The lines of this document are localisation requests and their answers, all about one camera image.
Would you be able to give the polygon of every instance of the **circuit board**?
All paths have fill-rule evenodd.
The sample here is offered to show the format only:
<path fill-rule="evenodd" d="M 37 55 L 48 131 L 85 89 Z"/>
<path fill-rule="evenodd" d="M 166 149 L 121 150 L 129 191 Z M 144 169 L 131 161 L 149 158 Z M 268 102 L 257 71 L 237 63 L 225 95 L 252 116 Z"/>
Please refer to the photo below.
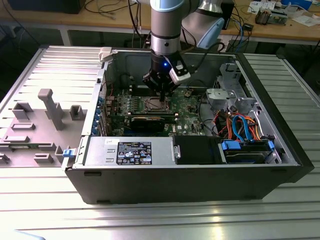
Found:
<path fill-rule="evenodd" d="M 133 96 L 128 90 L 115 91 L 115 101 L 109 113 L 112 136 L 156 136 L 205 135 L 197 113 L 197 96 L 186 94 L 186 89 L 178 89 L 159 104 L 157 97 Z M 135 132 L 129 125 L 135 116 L 161 118 L 165 121 L 163 131 Z"/>

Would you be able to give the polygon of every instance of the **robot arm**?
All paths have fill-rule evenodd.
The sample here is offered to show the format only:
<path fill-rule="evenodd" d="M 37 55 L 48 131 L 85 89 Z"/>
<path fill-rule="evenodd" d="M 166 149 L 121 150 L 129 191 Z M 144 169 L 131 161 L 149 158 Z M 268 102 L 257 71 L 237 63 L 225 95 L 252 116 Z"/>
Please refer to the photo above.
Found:
<path fill-rule="evenodd" d="M 221 0 L 135 0 L 135 2 L 151 5 L 151 68 L 144 75 L 143 82 L 156 91 L 163 101 L 165 96 L 171 95 L 180 84 L 187 82 L 191 77 L 179 51 L 183 19 L 188 16 L 185 25 L 188 31 L 199 39 L 198 42 L 201 44 L 198 44 L 198 47 L 209 48 L 211 42 L 217 40 L 224 24 L 223 18 L 217 15 L 217 12 L 222 14 Z"/>

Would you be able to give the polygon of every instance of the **blue latch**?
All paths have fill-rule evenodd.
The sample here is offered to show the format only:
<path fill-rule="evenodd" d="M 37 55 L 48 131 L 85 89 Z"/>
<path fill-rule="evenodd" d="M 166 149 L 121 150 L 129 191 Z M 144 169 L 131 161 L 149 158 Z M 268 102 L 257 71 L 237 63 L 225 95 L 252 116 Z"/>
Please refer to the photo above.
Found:
<path fill-rule="evenodd" d="M 104 102 L 104 99 L 101 97 L 101 96 L 99 96 L 98 97 L 98 104 L 101 104 L 101 103 L 103 103 Z"/>
<path fill-rule="evenodd" d="M 271 150 L 275 149 L 275 145 L 272 141 L 268 141 L 268 145 L 270 147 Z"/>
<path fill-rule="evenodd" d="M 94 121 L 98 121 L 99 119 L 100 119 L 100 114 L 96 112 L 96 113 L 94 114 L 93 120 L 94 120 Z"/>
<path fill-rule="evenodd" d="M 62 156 L 64 158 L 73 158 L 76 155 L 77 155 L 77 149 L 76 148 L 63 150 L 63 153 L 62 153 Z"/>
<path fill-rule="evenodd" d="M 223 141 L 222 150 L 241 150 L 240 143 L 238 141 Z"/>
<path fill-rule="evenodd" d="M 95 127 L 93 127 L 93 128 L 91 129 L 91 133 L 94 134 L 94 135 L 96 135 L 96 134 L 98 133 L 98 130 L 97 130 Z"/>

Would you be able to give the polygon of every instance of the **metal workbench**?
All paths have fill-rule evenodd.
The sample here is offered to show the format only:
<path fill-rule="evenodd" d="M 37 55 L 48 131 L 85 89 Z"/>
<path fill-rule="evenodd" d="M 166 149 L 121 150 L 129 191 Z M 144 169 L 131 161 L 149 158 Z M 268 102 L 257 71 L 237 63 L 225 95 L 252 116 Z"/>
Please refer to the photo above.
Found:
<path fill-rule="evenodd" d="M 40 49 L 0 104 L 0 137 L 18 98 L 44 108 L 36 97 L 30 101 L 39 88 L 59 93 L 63 109 L 75 103 L 86 109 L 101 68 L 98 52 L 94 47 Z M 0 168 L 0 228 L 47 240 L 320 239 L 319 98 L 287 61 L 245 56 L 315 166 L 310 174 L 263 200 L 88 205 L 60 167 Z M 68 80 L 51 74 L 58 68 Z M 63 100 L 68 94 L 72 102 Z"/>

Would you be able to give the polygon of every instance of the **computer tower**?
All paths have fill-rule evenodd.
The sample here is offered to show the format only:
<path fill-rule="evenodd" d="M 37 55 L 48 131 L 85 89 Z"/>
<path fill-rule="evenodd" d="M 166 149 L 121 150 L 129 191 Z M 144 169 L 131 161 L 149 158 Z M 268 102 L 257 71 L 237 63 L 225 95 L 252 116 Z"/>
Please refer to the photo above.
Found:
<path fill-rule="evenodd" d="M 224 19 L 223 30 L 228 28 L 232 11 L 234 9 L 235 3 L 233 0 L 222 0 L 221 9 L 222 9 L 222 17 Z"/>
<path fill-rule="evenodd" d="M 86 0 L 7 0 L 13 10 L 78 14 Z"/>

